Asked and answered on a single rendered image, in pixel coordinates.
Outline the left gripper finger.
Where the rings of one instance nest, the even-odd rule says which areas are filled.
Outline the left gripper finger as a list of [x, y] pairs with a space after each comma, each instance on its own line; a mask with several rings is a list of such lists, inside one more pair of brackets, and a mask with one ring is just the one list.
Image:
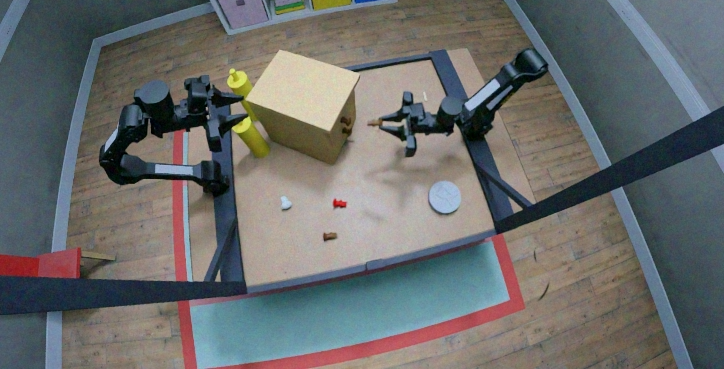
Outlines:
[[220, 108], [220, 107], [234, 104], [234, 103], [244, 100], [244, 96], [229, 94], [229, 93], [219, 91], [213, 84], [212, 84], [212, 87], [213, 87], [213, 94], [214, 94], [216, 108]]
[[[248, 117], [248, 113], [242, 113], [242, 114], [235, 114], [235, 115], [229, 115], [229, 116], [223, 116], [218, 115], [218, 121], [220, 126], [220, 133], [221, 133], [221, 139], [223, 139], [223, 135], [227, 133], [231, 128], [233, 128], [235, 125], [243, 121]], [[225, 123], [225, 124], [224, 124]]]

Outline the light blue round disc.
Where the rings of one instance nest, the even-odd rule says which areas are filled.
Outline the light blue round disc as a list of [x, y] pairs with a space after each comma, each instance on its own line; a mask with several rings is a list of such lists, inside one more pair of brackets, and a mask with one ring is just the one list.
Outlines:
[[428, 203], [433, 211], [439, 214], [449, 214], [460, 204], [461, 195], [458, 188], [447, 181], [433, 185], [428, 193]]

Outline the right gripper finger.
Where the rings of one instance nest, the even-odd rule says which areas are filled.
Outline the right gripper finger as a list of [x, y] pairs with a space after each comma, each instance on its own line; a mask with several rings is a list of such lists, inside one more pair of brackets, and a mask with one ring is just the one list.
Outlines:
[[384, 121], [395, 121], [395, 122], [402, 122], [404, 115], [404, 104], [402, 104], [402, 107], [398, 109], [397, 111], [394, 111], [392, 113], [379, 116], [379, 119], [382, 117]]
[[401, 124], [401, 125], [382, 125], [382, 126], [379, 125], [379, 128], [397, 136], [398, 138], [401, 139], [402, 142], [404, 141], [405, 123]]

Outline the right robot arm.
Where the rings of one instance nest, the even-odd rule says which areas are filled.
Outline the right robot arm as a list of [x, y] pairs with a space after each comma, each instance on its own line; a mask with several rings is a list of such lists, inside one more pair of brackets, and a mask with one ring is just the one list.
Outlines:
[[[494, 121], [496, 111], [526, 82], [533, 82], [543, 77], [548, 73], [548, 69], [549, 63], [536, 48], [527, 48], [518, 52], [513, 61], [505, 64], [501, 71], [472, 97], [467, 99], [444, 97], [437, 114], [434, 113], [436, 118], [434, 133], [450, 136], [454, 133], [456, 123], [459, 128], [464, 128], [468, 140], [484, 137], [484, 134], [493, 128], [491, 123]], [[415, 122], [413, 129], [430, 127], [431, 122], [427, 118], [430, 112], [425, 111], [423, 101], [411, 103], [411, 107], [412, 119]]]

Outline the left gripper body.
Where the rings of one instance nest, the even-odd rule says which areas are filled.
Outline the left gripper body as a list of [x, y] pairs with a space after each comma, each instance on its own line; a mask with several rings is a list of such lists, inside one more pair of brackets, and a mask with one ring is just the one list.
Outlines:
[[[206, 92], [207, 92], [207, 102], [204, 104], [204, 108], [202, 111], [205, 110], [205, 114], [209, 114], [209, 119], [207, 116], [205, 118], [192, 118], [192, 117], [186, 117], [183, 116], [182, 111], [187, 110], [187, 104], [184, 103], [184, 100], [180, 100], [180, 104], [176, 105], [176, 115], [177, 120], [179, 124], [180, 130], [186, 130], [187, 132], [191, 132], [190, 128], [196, 128], [203, 126], [206, 132], [206, 138], [207, 143], [209, 147], [209, 151], [211, 152], [222, 152], [221, 147], [221, 141], [220, 141], [220, 126], [218, 118], [214, 119], [213, 116], [213, 110], [212, 105], [215, 105], [214, 100], [214, 94], [213, 94], [213, 88], [210, 87], [210, 79], [209, 75], [202, 75], [199, 77], [200, 82], [206, 83]], [[208, 110], [206, 110], [206, 107], [208, 107]], [[209, 111], [210, 109], [210, 111]], [[210, 116], [211, 115], [211, 116]], [[207, 125], [207, 126], [206, 126]], [[219, 129], [219, 131], [218, 131]]]

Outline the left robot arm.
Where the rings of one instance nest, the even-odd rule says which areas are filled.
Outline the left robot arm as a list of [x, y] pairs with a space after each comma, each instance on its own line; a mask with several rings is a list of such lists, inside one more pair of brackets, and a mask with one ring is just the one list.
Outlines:
[[[188, 91], [188, 97], [182, 99], [187, 104], [183, 116], [205, 118], [205, 110], [202, 110], [207, 101], [206, 83], [197, 77], [188, 78], [184, 89]], [[151, 134], [160, 139], [163, 133], [180, 130], [176, 105], [165, 82], [152, 80], [141, 89], [135, 89], [134, 99], [132, 104], [123, 107], [117, 128], [100, 148], [98, 162], [110, 180], [118, 185], [135, 184], [143, 179], [194, 181], [203, 187], [203, 192], [212, 192], [213, 196], [230, 192], [229, 176], [221, 177], [221, 165], [214, 160], [179, 165], [145, 162], [129, 155], [125, 151], [128, 146], [147, 137], [148, 119]]]

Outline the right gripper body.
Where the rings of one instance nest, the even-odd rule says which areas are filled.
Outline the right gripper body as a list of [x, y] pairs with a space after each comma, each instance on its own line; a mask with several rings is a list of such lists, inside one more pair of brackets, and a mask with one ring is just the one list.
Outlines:
[[403, 95], [402, 100], [402, 104], [404, 104], [403, 118], [406, 119], [406, 134], [404, 140], [407, 140], [407, 145], [405, 146], [405, 157], [412, 157], [417, 151], [417, 137], [414, 136], [415, 133], [425, 133], [425, 135], [429, 135], [426, 133], [434, 133], [436, 127], [436, 118], [435, 114], [429, 111], [430, 116], [427, 116], [427, 118], [429, 119], [429, 122], [431, 122], [431, 126], [423, 130], [414, 130], [412, 125], [414, 125], [415, 123], [413, 124], [411, 116], [411, 103], [414, 103], [414, 93], [411, 91], [404, 91], [404, 94], [405, 96]]

